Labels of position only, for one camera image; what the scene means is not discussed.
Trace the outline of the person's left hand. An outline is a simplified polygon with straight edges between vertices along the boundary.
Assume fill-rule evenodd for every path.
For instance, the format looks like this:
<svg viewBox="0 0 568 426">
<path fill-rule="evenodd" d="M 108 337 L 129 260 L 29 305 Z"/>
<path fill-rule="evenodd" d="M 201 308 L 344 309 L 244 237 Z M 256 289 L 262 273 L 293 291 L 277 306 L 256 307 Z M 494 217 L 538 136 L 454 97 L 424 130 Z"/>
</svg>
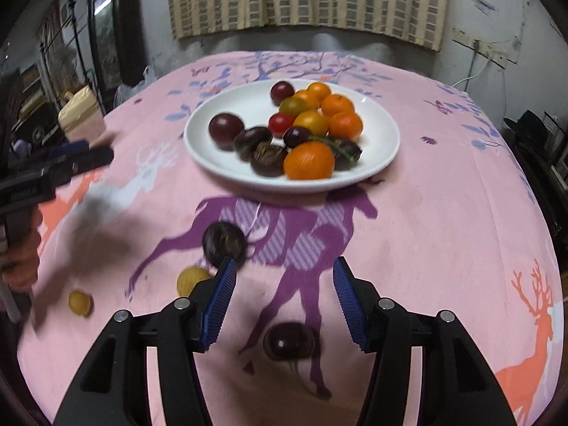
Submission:
<svg viewBox="0 0 568 426">
<path fill-rule="evenodd" d="M 42 242 L 38 229 L 41 225 L 42 213 L 39 207 L 35 206 L 30 232 L 22 241 L 1 255 L 2 282 L 15 293 L 28 293 L 38 282 L 38 247 Z"/>
</svg>

